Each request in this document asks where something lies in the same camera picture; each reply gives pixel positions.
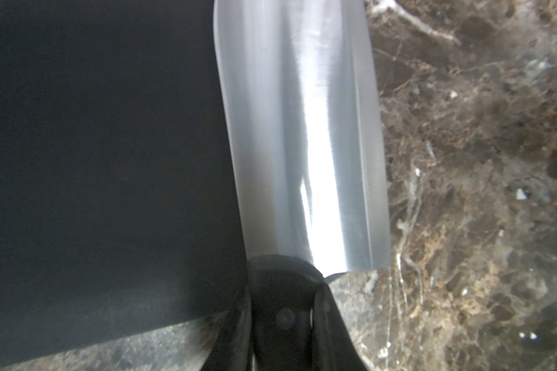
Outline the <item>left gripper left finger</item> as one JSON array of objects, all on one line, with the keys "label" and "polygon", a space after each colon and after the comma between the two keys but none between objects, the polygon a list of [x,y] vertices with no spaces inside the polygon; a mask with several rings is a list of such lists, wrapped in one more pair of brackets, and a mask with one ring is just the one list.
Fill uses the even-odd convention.
[{"label": "left gripper left finger", "polygon": [[252,369],[252,298],[245,286],[236,296],[202,371]]}]

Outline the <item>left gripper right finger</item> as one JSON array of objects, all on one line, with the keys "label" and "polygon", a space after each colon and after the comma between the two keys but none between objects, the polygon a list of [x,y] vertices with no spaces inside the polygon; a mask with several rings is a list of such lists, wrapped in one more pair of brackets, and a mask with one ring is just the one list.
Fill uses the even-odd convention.
[{"label": "left gripper right finger", "polygon": [[328,284],[315,293],[312,315],[314,370],[366,371]]}]

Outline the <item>black cutting board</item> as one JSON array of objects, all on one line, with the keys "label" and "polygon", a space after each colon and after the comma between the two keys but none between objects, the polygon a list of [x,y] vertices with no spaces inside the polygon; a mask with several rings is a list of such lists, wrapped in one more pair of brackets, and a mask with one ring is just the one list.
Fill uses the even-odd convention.
[{"label": "black cutting board", "polygon": [[223,312],[211,1],[0,1],[0,368]]}]

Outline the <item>steel knife black handle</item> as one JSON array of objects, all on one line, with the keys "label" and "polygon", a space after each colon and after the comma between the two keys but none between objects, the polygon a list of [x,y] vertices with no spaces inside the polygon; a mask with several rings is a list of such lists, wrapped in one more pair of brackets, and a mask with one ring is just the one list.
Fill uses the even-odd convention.
[{"label": "steel knife black handle", "polygon": [[217,1],[213,23],[252,298],[251,370],[314,370],[318,287],[391,263],[365,5]]}]

